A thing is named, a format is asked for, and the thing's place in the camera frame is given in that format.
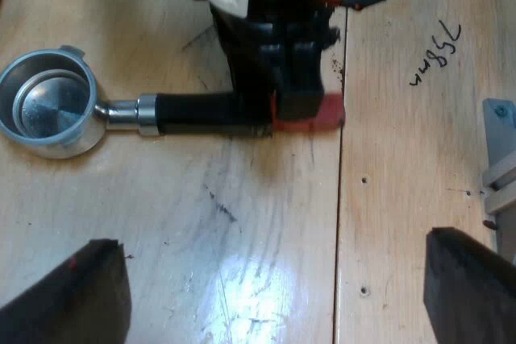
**scratch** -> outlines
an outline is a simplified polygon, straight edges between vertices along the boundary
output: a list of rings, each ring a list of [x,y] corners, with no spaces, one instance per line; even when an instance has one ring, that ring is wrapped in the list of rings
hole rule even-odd
[[[387,288],[389,287],[390,281],[393,279],[394,274],[391,274],[385,283],[385,291],[384,291],[384,302],[387,303]]]
[[[198,33],[196,36],[194,36],[191,40],[189,40],[185,46],[183,46],[181,48],[181,51],[184,52],[186,51],[186,49],[190,48],[190,46],[192,46],[195,42],[197,42],[198,40],[200,40],[204,35],[208,34],[211,29],[214,27],[213,24],[209,25],[207,28],[205,28],[204,30],[202,30],[200,33]]]
[[[204,89],[208,90],[208,85],[202,80],[200,76],[197,76],[197,79],[199,82],[201,82],[202,86],[204,86]]]
[[[315,165],[314,157],[314,135],[310,135],[310,154],[312,156],[312,165]]]
[[[279,323],[279,321],[276,321],[276,320],[261,320],[259,318],[250,318],[249,321],[253,322],[253,323],[256,323],[256,324],[266,324],[266,323],[269,323],[269,322]]]
[[[229,341],[230,344],[233,344],[233,337],[231,335],[231,321],[229,319],[229,308],[227,307],[226,289],[224,288],[223,274],[220,271],[220,266],[218,266],[218,277],[220,279],[220,284],[223,287],[224,305],[226,306],[226,312],[224,313],[224,317],[226,318],[226,327],[227,332],[229,333]]]

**red plastic piece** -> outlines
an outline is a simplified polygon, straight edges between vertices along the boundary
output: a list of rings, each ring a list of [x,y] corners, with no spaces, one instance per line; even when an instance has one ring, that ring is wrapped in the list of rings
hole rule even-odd
[[[314,118],[302,121],[280,121],[276,116],[276,96],[273,96],[273,128],[284,132],[334,131],[344,125],[346,112],[342,93],[329,93],[322,98]]]

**metal bracket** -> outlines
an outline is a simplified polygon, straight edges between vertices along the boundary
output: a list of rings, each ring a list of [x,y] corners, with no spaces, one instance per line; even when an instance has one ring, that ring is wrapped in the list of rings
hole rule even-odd
[[[498,253],[513,261],[516,253],[516,106],[512,101],[483,102],[489,169],[482,182],[493,190],[485,212],[497,220]]]

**wooden plank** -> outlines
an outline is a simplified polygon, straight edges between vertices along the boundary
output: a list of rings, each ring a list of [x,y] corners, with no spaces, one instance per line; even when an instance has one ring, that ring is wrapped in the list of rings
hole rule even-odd
[[[229,89],[208,6],[2,0],[0,63],[83,49],[109,98]],[[334,17],[343,23],[343,12]],[[323,76],[340,90],[343,43]],[[0,139],[0,303],[91,238],[127,259],[129,343],[329,342],[339,132],[273,139],[108,135],[68,161]]]
[[[454,38],[461,25],[456,42],[439,20]],[[481,225],[481,103],[516,98],[515,26],[514,0],[388,0],[350,13],[337,342],[435,342],[422,303],[425,234],[454,226],[492,246]],[[411,86],[427,50],[447,65],[428,60]]]

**stain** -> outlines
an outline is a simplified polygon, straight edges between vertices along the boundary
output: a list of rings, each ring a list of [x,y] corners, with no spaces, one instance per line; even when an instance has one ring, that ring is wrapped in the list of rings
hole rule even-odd
[[[208,35],[210,31],[214,28],[214,25],[210,25],[205,28],[203,31],[194,36],[191,40],[189,40],[182,48],[181,51],[185,52],[188,50],[193,44],[195,44],[198,40],[200,40],[203,36]]]
[[[493,230],[493,231],[498,230],[498,225],[493,221],[485,219],[482,221],[482,224],[490,230]]]
[[[217,211],[226,215],[231,223],[237,222],[238,219],[233,215],[233,213],[229,209],[227,209],[227,207],[223,203],[220,203],[215,200],[215,194],[208,189],[208,186],[204,185],[204,188],[208,191],[210,199],[215,202],[215,208],[217,209]]]
[[[217,203],[216,207],[220,213],[224,213],[227,215],[227,217],[229,218],[231,223],[236,222],[237,219],[233,216],[231,211],[229,209],[227,209],[227,207],[225,205],[223,205],[222,203]]]

